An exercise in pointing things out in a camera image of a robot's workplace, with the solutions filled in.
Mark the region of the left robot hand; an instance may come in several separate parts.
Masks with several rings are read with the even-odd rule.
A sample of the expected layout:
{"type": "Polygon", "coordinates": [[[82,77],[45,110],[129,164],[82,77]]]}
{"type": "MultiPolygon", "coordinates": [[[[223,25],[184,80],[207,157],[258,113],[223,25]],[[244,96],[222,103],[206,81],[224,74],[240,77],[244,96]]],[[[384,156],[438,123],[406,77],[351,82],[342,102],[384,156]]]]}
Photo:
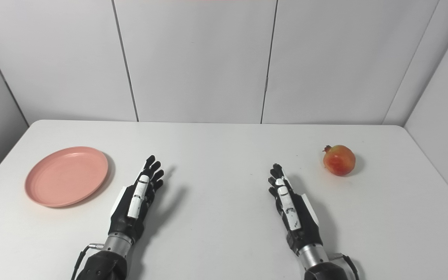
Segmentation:
{"type": "Polygon", "coordinates": [[[149,156],[135,182],[121,190],[110,218],[108,234],[123,234],[136,243],[144,232],[144,220],[163,186],[164,170],[154,155],[149,156]]]}

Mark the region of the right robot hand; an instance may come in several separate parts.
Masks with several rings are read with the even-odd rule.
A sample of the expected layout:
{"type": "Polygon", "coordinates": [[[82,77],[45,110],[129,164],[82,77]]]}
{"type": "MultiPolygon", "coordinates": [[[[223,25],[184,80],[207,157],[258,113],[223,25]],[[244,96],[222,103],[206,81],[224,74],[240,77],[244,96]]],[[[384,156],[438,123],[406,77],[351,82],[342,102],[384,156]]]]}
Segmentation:
{"type": "Polygon", "coordinates": [[[318,223],[309,211],[305,196],[295,193],[278,163],[274,163],[270,174],[268,191],[274,197],[276,210],[287,230],[289,248],[299,254],[305,246],[322,246],[318,223]]]}

